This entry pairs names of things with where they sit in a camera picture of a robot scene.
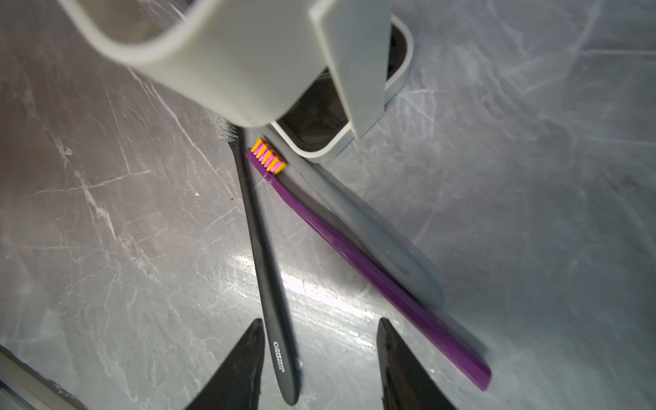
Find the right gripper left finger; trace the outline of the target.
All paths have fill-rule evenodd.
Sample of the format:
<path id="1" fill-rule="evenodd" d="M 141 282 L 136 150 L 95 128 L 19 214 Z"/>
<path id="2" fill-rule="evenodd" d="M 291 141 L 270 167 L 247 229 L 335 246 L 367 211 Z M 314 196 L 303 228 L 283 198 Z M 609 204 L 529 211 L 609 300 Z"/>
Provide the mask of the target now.
<path id="1" fill-rule="evenodd" d="M 261 394 L 265 341 L 263 321 L 255 319 L 186 409 L 256 410 Z"/>

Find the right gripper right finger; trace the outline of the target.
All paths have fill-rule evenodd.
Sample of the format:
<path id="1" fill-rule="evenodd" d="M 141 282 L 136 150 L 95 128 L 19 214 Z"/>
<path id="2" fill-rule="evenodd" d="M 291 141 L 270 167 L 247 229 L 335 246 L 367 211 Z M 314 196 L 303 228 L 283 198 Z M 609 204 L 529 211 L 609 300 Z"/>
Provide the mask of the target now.
<path id="1" fill-rule="evenodd" d="M 383 408 L 456 410 L 387 318 L 377 332 Z"/>

